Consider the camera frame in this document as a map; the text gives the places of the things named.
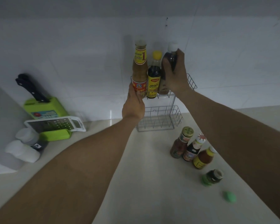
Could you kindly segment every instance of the person's right arm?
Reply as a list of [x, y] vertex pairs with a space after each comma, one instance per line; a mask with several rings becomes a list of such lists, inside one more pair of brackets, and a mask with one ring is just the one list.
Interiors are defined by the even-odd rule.
[[184, 53], [174, 73], [163, 60], [166, 83], [224, 160], [280, 218], [280, 132], [190, 89]]

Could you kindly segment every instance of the person's left hand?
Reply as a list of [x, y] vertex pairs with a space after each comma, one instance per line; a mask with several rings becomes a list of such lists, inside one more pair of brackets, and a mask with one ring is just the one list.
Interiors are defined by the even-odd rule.
[[122, 108], [122, 117], [133, 117], [140, 121], [144, 117], [145, 105], [139, 91], [135, 92], [132, 83], [130, 83], [127, 101]]

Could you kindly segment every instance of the person's right hand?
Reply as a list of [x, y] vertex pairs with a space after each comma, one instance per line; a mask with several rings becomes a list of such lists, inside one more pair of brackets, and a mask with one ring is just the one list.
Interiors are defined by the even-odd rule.
[[168, 89], [175, 93], [177, 97], [190, 89], [186, 67], [184, 65], [184, 53], [180, 49], [177, 50], [177, 62], [174, 72], [172, 72], [171, 65], [166, 58], [163, 59], [162, 64], [165, 70]]

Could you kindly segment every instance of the black knife handle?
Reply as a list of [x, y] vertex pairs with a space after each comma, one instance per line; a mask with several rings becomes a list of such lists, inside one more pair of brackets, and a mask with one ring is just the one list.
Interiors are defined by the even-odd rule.
[[31, 93], [32, 96], [35, 98], [35, 100], [37, 100], [39, 102], [44, 102], [44, 103], [50, 102], [50, 100], [48, 98], [46, 98], [43, 94], [41, 94], [36, 89], [34, 84], [30, 82], [30, 80], [26, 80], [26, 79], [22, 79], [22, 78], [17, 78], [15, 80], [19, 86], [24, 87], [29, 93]]

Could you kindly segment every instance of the person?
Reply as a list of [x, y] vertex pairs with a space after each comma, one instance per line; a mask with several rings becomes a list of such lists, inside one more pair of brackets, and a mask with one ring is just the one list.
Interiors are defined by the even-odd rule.
[[[169, 89], [224, 160], [280, 218], [280, 132], [191, 90], [184, 53], [177, 55], [174, 73], [163, 61]], [[0, 224], [91, 223], [144, 112], [141, 95], [130, 85], [122, 120], [53, 158], [0, 209]]]

